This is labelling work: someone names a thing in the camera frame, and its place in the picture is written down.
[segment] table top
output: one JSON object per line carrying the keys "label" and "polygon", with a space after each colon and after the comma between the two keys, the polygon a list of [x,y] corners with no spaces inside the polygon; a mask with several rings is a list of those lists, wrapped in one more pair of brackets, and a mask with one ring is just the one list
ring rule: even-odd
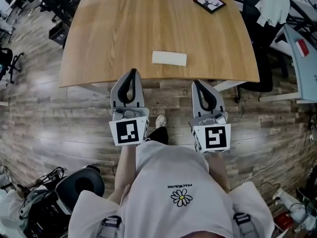
{"label": "table top", "polygon": [[[292,58],[297,78],[298,92],[303,100],[317,102],[317,50],[289,25],[284,26],[287,43],[292,48]],[[296,42],[304,39],[309,54],[302,58]]]}
{"label": "table top", "polygon": [[[259,81],[234,0],[210,14],[193,0],[81,0],[63,53],[60,87],[143,79]],[[187,65],[152,64],[153,51],[187,54]]]}

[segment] black pants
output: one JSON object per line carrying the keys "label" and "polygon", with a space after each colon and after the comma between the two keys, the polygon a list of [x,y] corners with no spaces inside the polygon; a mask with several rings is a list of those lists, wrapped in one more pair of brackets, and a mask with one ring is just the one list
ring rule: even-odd
{"label": "black pants", "polygon": [[160,127],[158,129],[153,130],[150,135],[148,135],[146,141],[157,141],[164,145],[168,143],[168,134],[167,129],[165,127]]}
{"label": "black pants", "polygon": [[253,46],[253,51],[258,64],[260,81],[259,83],[246,82],[238,87],[253,92],[269,93],[273,90],[273,79],[266,51],[255,46]]}

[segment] picture frame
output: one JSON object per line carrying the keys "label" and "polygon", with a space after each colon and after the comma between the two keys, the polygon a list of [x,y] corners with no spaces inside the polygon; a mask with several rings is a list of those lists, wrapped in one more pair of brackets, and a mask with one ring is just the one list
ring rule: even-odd
{"label": "picture frame", "polygon": [[201,8],[204,8],[209,13],[214,13],[215,11],[221,9],[226,5],[222,0],[193,0]]}

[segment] cable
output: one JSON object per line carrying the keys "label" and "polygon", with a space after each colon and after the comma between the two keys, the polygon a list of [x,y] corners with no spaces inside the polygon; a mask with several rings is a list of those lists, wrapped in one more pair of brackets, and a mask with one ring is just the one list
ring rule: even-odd
{"label": "cable", "polygon": [[299,132],[298,132],[298,137],[297,137],[297,142],[296,142],[296,145],[295,145],[294,150],[293,150],[291,153],[284,154],[283,156],[281,156],[280,158],[278,158],[278,159],[274,162],[274,164],[273,164],[273,165],[268,166],[268,167],[267,167],[267,168],[265,168],[265,169],[261,169],[261,170],[260,170],[260,171],[258,171],[258,172],[257,172],[254,176],[247,177],[247,178],[244,180],[244,182],[243,182],[243,183],[247,182],[247,180],[248,180],[248,179],[251,179],[251,178],[253,178],[253,177],[257,176],[259,173],[261,173],[261,172],[263,172],[263,171],[265,171],[265,170],[267,170],[267,169],[269,169],[269,168],[273,167],[273,166],[274,166],[274,165],[275,165],[275,164],[276,164],[279,160],[283,159],[285,156],[288,156],[288,155],[293,154],[293,153],[295,152],[296,148],[297,148],[297,145],[298,145],[298,142],[299,142],[299,137],[300,137],[300,135],[301,135],[301,129],[302,129],[303,125],[308,125],[308,124],[307,124],[307,123],[303,123],[303,124],[302,124],[302,126],[301,126],[301,128],[299,129]]}
{"label": "cable", "polygon": [[261,186],[264,185],[264,184],[269,184],[269,185],[271,185],[271,186],[276,186],[276,185],[278,185],[278,186],[281,188],[281,184],[280,184],[280,183],[274,183],[274,184],[272,184],[272,183],[270,183],[270,182],[268,182],[268,181],[266,181],[266,182],[264,182],[264,183],[261,183],[259,186],[257,186],[257,188],[261,187]]}
{"label": "cable", "polygon": [[308,130],[306,130],[304,145],[302,146],[301,150],[299,151],[299,156],[303,156],[306,146],[309,146],[309,145],[311,144],[311,142],[309,142],[309,143],[306,145],[307,134],[308,134]]}
{"label": "cable", "polygon": [[57,167],[54,170],[52,170],[50,173],[48,173],[47,175],[44,175],[44,176],[41,176],[40,178],[38,178],[37,183],[31,187],[28,187],[28,189],[31,192],[32,190],[36,189],[37,187],[49,183],[59,173],[62,173],[61,178],[63,178],[66,170],[67,170],[66,168]]}

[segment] flower graphic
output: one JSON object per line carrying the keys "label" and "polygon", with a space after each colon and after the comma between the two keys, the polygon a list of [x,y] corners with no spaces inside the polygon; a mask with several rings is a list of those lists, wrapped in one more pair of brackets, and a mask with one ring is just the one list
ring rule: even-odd
{"label": "flower graphic", "polygon": [[173,203],[177,204],[178,207],[188,205],[193,198],[190,195],[186,195],[187,190],[183,189],[180,191],[179,189],[177,191],[174,191],[172,196],[170,196],[173,200]]}

